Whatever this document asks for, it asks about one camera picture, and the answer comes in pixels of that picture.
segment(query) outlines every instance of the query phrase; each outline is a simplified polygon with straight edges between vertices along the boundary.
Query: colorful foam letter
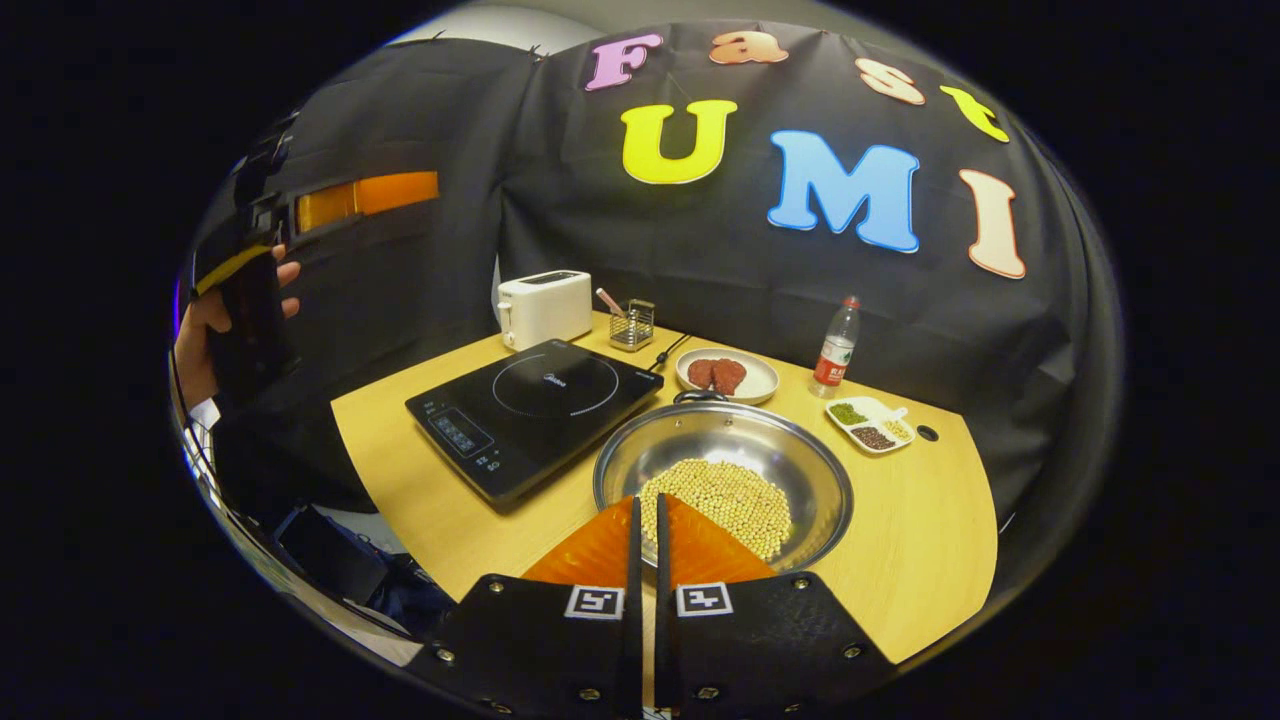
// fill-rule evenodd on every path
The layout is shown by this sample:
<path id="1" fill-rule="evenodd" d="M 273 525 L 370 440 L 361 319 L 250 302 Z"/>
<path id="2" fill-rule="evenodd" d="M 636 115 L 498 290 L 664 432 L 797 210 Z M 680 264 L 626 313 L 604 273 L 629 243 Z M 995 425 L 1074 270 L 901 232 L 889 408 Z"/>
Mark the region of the colorful foam letter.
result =
<path id="1" fill-rule="evenodd" d="M 709 176 L 724 156 L 724 124 L 733 110 L 737 102 L 731 100 L 690 102 L 689 113 L 698 117 L 698 133 L 694 151 L 680 160 L 662 156 L 662 122 L 676 111 L 675 108 L 643 105 L 622 113 L 627 126 L 622 167 L 631 177 L 652 184 L 678 184 Z"/>
<path id="2" fill-rule="evenodd" d="M 978 241 L 969 246 L 969 259 L 997 275 L 1024 278 L 1027 265 L 1018 256 L 1014 214 L 1009 206 L 1015 197 L 1014 188 L 978 170 L 960 170 L 960 179 L 973 191 L 978 211 Z"/>
<path id="3" fill-rule="evenodd" d="M 859 70 L 863 70 L 863 74 L 859 76 L 863 82 L 876 92 L 911 105 L 924 105 L 924 94 L 913 87 L 915 81 L 902 70 L 869 58 L 859 58 L 854 60 L 854 64 L 858 65 Z"/>
<path id="4" fill-rule="evenodd" d="M 1001 142 L 1009 142 L 1009 133 L 991 123 L 989 118 L 996 117 L 996 114 L 991 111 L 991 108 L 978 102 L 973 99 L 973 95 L 969 95 L 957 87 L 947 87 L 943 85 L 940 86 L 938 90 L 956 99 L 956 105 L 960 106 L 960 111 L 964 113 L 965 119 L 973 123 L 973 127 Z"/>
<path id="5" fill-rule="evenodd" d="M 818 217 L 809 211 L 812 187 L 831 232 L 845 232 L 863 202 L 869 202 L 867 219 L 856 228 L 863 242 L 899 252 L 920 249 L 911 234 L 911 174 L 920 167 L 915 155 L 873 145 L 854 170 L 845 173 L 818 135 L 785 129 L 769 140 L 782 149 L 782 197 L 768 213 L 771 223 L 801 231 L 818 227 Z"/>
<path id="6" fill-rule="evenodd" d="M 650 33 L 591 49 L 591 53 L 595 53 L 595 77 L 586 83 L 586 88 L 600 90 L 626 83 L 631 79 L 627 68 L 639 69 L 649 56 L 646 49 L 659 45 L 662 45 L 662 36 Z"/>
<path id="7" fill-rule="evenodd" d="M 767 32 L 726 32 L 712 40 L 712 60 L 722 65 L 740 63 L 781 63 L 788 53 L 778 47 L 778 38 Z"/>

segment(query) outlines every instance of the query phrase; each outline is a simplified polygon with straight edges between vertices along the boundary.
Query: human hand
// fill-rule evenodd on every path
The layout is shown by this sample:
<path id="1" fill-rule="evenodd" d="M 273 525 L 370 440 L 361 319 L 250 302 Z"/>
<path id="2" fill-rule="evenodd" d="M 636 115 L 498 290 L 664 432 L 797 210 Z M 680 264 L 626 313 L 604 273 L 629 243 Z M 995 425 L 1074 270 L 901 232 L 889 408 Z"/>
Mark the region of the human hand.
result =
<path id="1" fill-rule="evenodd" d="M 279 263 L 284 259 L 284 246 L 276 245 L 271 249 L 271 256 Z M 275 277 L 284 287 L 297 279 L 302 272 L 302 265 L 293 261 L 278 265 Z M 297 297 L 287 297 L 280 302 L 285 319 L 298 314 L 301 304 Z M 214 359 L 209 350 L 209 331 L 225 333 L 232 329 L 230 315 L 223 305 L 221 290 L 214 288 L 201 295 L 187 305 L 187 311 L 182 315 L 178 327 L 178 338 L 173 343 L 175 364 L 178 370 L 178 383 L 182 388 L 182 400 L 191 410 L 196 405 L 218 395 L 218 379 L 214 377 Z M 174 406 L 182 414 L 180 404 L 174 393 Z"/>

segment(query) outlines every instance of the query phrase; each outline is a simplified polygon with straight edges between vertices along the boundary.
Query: yellow letter u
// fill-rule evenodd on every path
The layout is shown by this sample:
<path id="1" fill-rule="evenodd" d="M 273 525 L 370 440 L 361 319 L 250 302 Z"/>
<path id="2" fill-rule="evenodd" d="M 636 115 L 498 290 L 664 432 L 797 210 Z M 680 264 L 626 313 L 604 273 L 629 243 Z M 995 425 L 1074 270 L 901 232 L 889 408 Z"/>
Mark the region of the yellow letter u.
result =
<path id="1" fill-rule="evenodd" d="M 627 126 L 622 141 L 622 167 L 627 174 L 652 184 L 694 182 L 712 174 L 724 156 L 726 118 L 737 110 L 737 102 L 699 100 L 690 102 L 687 109 L 698 118 L 698 135 L 694 151 L 680 160 L 662 156 L 662 122 L 676 111 L 675 108 L 643 105 L 622 113 L 622 122 Z"/>

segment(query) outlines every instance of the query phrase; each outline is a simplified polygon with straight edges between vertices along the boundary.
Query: blue letter m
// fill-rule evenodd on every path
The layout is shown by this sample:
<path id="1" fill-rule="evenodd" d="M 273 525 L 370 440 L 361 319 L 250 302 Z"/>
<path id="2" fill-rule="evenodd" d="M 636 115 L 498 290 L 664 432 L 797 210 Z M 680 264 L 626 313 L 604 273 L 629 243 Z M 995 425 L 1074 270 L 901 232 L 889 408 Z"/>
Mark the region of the blue letter m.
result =
<path id="1" fill-rule="evenodd" d="M 915 252 L 920 241 L 911 234 L 911 173 L 920 161 L 896 147 L 873 145 L 851 173 L 827 142 L 812 132 L 778 131 L 771 136 L 782 149 L 782 199 L 769 210 L 769 222 L 783 228 L 810 231 L 818 217 L 809 211 L 813 188 L 831 232 L 841 233 L 864 202 L 867 219 L 858 237 L 899 252 Z"/>

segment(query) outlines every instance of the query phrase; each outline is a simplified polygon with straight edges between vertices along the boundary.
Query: pot handle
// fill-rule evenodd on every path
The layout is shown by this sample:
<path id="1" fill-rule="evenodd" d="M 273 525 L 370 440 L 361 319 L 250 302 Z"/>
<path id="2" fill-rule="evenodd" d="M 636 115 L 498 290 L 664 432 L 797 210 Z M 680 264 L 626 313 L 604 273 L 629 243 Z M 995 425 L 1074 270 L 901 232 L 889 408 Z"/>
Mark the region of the pot handle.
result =
<path id="1" fill-rule="evenodd" d="M 728 402 L 727 397 L 714 389 L 686 389 L 685 392 L 677 395 L 671 404 L 680 405 L 686 400 L 719 400 L 721 402 Z"/>

